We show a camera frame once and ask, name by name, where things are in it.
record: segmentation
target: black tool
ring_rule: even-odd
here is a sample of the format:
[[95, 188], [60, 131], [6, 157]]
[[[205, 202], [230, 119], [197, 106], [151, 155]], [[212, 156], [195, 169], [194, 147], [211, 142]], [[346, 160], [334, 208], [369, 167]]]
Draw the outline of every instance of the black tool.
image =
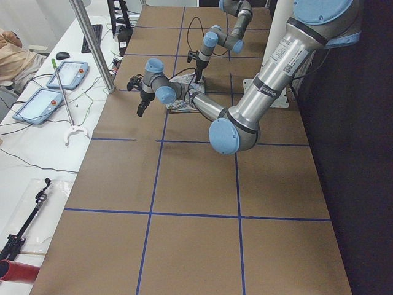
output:
[[47, 199], [47, 194], [45, 190], [49, 187], [52, 181], [49, 178], [45, 178], [45, 183], [47, 184], [43, 189], [39, 191], [36, 195], [36, 207], [34, 208], [33, 212], [31, 212], [29, 218], [26, 220], [25, 224], [19, 230], [17, 235], [8, 235], [8, 242], [4, 246], [3, 250], [0, 253], [0, 260], [7, 259], [7, 260], [14, 260], [17, 255], [20, 253], [20, 249], [22, 248], [23, 244], [26, 241], [26, 238], [23, 238], [22, 235], [25, 233], [26, 229], [30, 225], [31, 221], [40, 210], [42, 205], [44, 204], [45, 200]]
[[[122, 18], [116, 19], [115, 11], [118, 8], [115, 7], [115, 1], [119, 2], [120, 10], [122, 11]], [[125, 0], [107, 0], [109, 16], [111, 17], [111, 25], [112, 25], [112, 34], [114, 39], [119, 45], [119, 54], [120, 56], [124, 56], [124, 53], [127, 49], [128, 43], [133, 34], [133, 29], [131, 27], [130, 19], [128, 18], [128, 8]]]
[[141, 92], [141, 103], [138, 106], [138, 110], [136, 111], [138, 117], [142, 117], [146, 108], [150, 105], [150, 102], [154, 100], [155, 94], [148, 93], [144, 91], [142, 87], [142, 78], [141, 74], [138, 74], [130, 79], [127, 83], [127, 90], [131, 91], [133, 89], [137, 89]]

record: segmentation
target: cloth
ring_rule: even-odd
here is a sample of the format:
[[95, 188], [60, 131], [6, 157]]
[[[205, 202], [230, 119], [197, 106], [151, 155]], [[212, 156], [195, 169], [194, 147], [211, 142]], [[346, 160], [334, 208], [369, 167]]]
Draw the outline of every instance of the cloth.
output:
[[15, 77], [38, 62], [37, 56], [34, 52], [7, 43], [0, 48], [0, 81], [15, 81]]
[[42, 66], [45, 59], [45, 56], [36, 54], [31, 62], [31, 65], [24, 69], [22, 72], [20, 72], [20, 74], [15, 76], [12, 88], [14, 88], [17, 92], [21, 93], [29, 80], [36, 75], [36, 72]]

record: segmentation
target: blue tape line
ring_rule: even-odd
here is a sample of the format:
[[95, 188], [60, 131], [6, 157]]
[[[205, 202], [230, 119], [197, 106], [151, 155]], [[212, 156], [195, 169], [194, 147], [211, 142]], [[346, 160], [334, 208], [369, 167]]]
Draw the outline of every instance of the blue tape line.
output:
[[192, 141], [192, 140], [156, 140], [158, 143], [210, 143], [209, 141]]
[[91, 140], [136, 141], [136, 139], [134, 138], [108, 138], [108, 137], [92, 137]]
[[230, 90], [231, 90], [231, 104], [232, 106], [235, 105], [234, 101], [233, 101], [233, 83], [232, 83], [232, 73], [229, 73], [229, 83], [230, 83]]
[[[187, 30], [188, 27], [182, 27], [182, 28], [177, 28], [175, 26], [138, 26], [136, 25], [135, 28], [141, 28], [141, 29], [171, 29], [171, 30]], [[200, 30], [201, 28], [190, 28], [190, 30]], [[267, 29], [247, 29], [247, 31], [270, 31], [269, 28]]]
[[282, 221], [318, 221], [330, 222], [329, 218], [297, 218], [297, 217], [269, 217], [269, 216], [242, 216], [241, 219], [265, 219], [265, 220], [282, 220]]
[[[185, 7], [183, 7], [182, 22], [181, 22], [181, 25], [180, 25], [181, 28], [183, 27], [184, 14], [185, 14]], [[175, 58], [175, 61], [174, 61], [174, 66], [173, 66], [173, 74], [175, 74], [175, 70], [176, 70], [177, 55], [179, 54], [179, 47], [180, 47], [181, 36], [182, 36], [182, 29], [180, 29], [180, 32], [179, 32], [179, 40], [177, 42], [177, 50], [176, 50], [176, 58]], [[162, 131], [162, 139], [161, 139], [162, 141], [165, 138], [167, 121], [168, 121], [168, 110], [166, 111], [166, 114], [165, 114], [164, 128], [163, 128], [163, 131]], [[161, 157], [162, 157], [163, 147], [164, 147], [164, 142], [161, 142], [160, 155], [158, 156], [158, 163], [157, 163], [157, 171], [155, 173], [155, 179], [154, 179], [154, 188], [153, 188], [153, 193], [152, 193], [152, 201], [150, 203], [150, 212], [149, 212], [150, 214], [149, 214], [149, 219], [147, 221], [146, 235], [145, 235], [145, 240], [144, 240], [144, 244], [143, 244], [141, 265], [139, 267], [138, 284], [136, 286], [136, 291], [135, 291], [136, 295], [139, 295], [139, 289], [141, 287], [143, 265], [144, 265], [145, 255], [146, 255], [147, 241], [148, 241], [148, 238], [149, 238], [150, 223], [151, 223], [151, 220], [152, 220], [152, 214], [151, 213], [153, 212], [155, 190], [157, 188], [158, 174], [160, 172], [160, 164], [161, 164]]]
[[[229, 20], [228, 20], [228, 14], [226, 14], [227, 17], [227, 35], [229, 35]], [[231, 61], [231, 50], [228, 50], [228, 58], [229, 61]]]
[[229, 218], [229, 219], [261, 219], [261, 220], [280, 220], [280, 221], [317, 221], [330, 222], [329, 218], [296, 218], [296, 217], [274, 217], [274, 216], [238, 216], [224, 214], [198, 214], [198, 213], [169, 213], [169, 212], [146, 212], [146, 211], [127, 211], [127, 210], [103, 210], [103, 209], [84, 209], [84, 208], [64, 208], [64, 211], [92, 212], [92, 213], [114, 213], [114, 214], [135, 214], [135, 215], [157, 215], [157, 216], [180, 216], [180, 217], [204, 217], [204, 218]]
[[[175, 54], [143, 54], [143, 53], [125, 53], [125, 55], [129, 56], [137, 56], [137, 57], [187, 57], [187, 55], [175, 55]], [[211, 58], [227, 58], [224, 56], [212, 55]], [[231, 57], [231, 58], [245, 58], [249, 60], [262, 60], [263, 57]]]
[[180, 216], [180, 217], [208, 217], [208, 218], [230, 218], [237, 219], [235, 215], [219, 215], [219, 214], [193, 214], [193, 213], [165, 213], [165, 212], [153, 212], [152, 215], [157, 216]]
[[67, 208], [67, 207], [64, 208], [64, 211], [94, 212], [94, 213], [116, 213], [116, 214], [136, 214], [136, 215], [148, 215], [149, 214], [149, 212], [143, 212], [143, 211], [82, 209], [82, 208]]
[[296, 144], [296, 143], [257, 143], [258, 146], [304, 146], [309, 147], [309, 144]]
[[241, 225], [241, 201], [240, 201], [240, 181], [238, 155], [235, 154], [235, 171], [236, 171], [236, 193], [238, 199], [238, 222], [239, 222], [239, 247], [240, 247], [240, 265], [241, 265], [241, 286], [243, 295], [246, 295], [246, 276], [244, 274], [244, 251], [243, 251], [243, 230]]

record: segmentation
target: metal pole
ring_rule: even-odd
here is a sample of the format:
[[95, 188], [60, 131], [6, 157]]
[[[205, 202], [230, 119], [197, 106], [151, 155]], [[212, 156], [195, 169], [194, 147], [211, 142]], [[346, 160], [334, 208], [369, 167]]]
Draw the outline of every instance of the metal pole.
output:
[[74, 9], [75, 16], [78, 19], [84, 36], [86, 37], [87, 44], [93, 54], [93, 58], [96, 61], [96, 65], [99, 72], [101, 73], [101, 77], [104, 80], [106, 88], [108, 89], [109, 93], [112, 93], [115, 89], [115, 85], [113, 83], [111, 74], [109, 74], [104, 55], [98, 45], [98, 41], [95, 37], [93, 29], [91, 28], [91, 23], [87, 15], [86, 8], [82, 0], [69, 0], [69, 2], [71, 3], [72, 9]]
[[57, 70], [56, 61], [52, 60], [52, 63], [53, 63], [53, 68], [55, 70], [57, 82], [59, 83], [61, 95], [63, 96], [64, 105], [66, 106], [66, 111], [67, 111], [69, 122], [70, 122], [71, 126], [74, 126], [75, 125], [74, 119], [72, 118], [71, 112], [69, 111], [69, 108], [68, 108], [68, 101], [66, 98], [66, 93], [64, 92], [63, 84], [61, 83], [61, 80], [60, 80], [60, 74], [59, 74], [59, 71]]

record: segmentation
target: computer mouse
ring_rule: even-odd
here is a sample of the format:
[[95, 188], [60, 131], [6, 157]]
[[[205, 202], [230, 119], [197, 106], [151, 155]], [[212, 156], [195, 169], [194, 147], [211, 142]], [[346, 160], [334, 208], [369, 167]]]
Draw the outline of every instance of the computer mouse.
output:
[[56, 54], [56, 59], [57, 60], [65, 60], [66, 58], [69, 58], [69, 53], [68, 52], [58, 52]]

